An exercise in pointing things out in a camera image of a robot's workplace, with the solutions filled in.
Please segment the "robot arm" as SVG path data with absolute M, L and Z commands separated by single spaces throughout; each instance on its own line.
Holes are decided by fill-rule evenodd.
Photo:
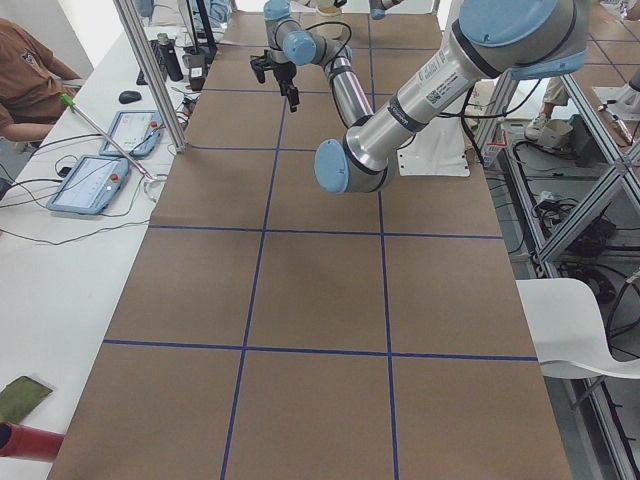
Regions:
M 250 60 L 259 82 L 272 71 L 290 106 L 299 66 L 321 67 L 347 131 L 325 140 L 314 157 L 320 186 L 331 193 L 369 193 L 392 178 L 396 153 L 481 79 L 504 71 L 542 79 L 579 70 L 586 58 L 588 1 L 464 1 L 440 49 L 373 111 L 351 65 L 349 48 L 304 29 L 287 1 L 263 8 L 268 47 Z
M 369 0 L 370 16 L 373 20 L 381 20 L 389 9 L 402 2 L 403 0 Z

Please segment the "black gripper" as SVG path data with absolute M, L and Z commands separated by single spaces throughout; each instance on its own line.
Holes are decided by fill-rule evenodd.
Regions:
M 285 93 L 287 98 L 289 110 L 291 112 L 296 112 L 300 104 L 299 92 L 294 85 L 296 65 L 287 58 L 282 50 L 270 49 L 269 57 L 280 91 Z M 257 81 L 259 83 L 265 83 L 265 70 L 268 67 L 268 57 L 265 55 L 252 55 L 250 57 L 250 66 Z

